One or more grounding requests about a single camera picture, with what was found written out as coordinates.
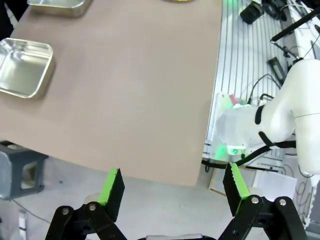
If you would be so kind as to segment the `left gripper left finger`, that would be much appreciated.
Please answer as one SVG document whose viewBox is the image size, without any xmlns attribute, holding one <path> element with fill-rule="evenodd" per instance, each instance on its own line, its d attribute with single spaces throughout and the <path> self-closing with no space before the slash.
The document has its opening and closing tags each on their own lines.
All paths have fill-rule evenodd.
<svg viewBox="0 0 320 240">
<path fill-rule="evenodd" d="M 100 240 L 125 240 L 117 227 L 125 185 L 121 170 L 112 168 L 104 182 L 97 201 L 90 201 L 74 209 L 62 205 L 55 210 L 47 240 L 85 240 L 96 234 Z"/>
</svg>

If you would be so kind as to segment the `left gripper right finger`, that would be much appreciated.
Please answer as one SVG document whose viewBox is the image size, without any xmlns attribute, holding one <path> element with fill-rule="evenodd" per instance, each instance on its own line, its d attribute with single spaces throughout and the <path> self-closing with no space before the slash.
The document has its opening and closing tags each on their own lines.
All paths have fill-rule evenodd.
<svg viewBox="0 0 320 240">
<path fill-rule="evenodd" d="M 226 165 L 222 182 L 233 219 L 220 240 L 244 240 L 252 228 L 262 228 L 270 240 L 308 238 L 291 198 L 251 194 L 236 163 Z"/>
</svg>

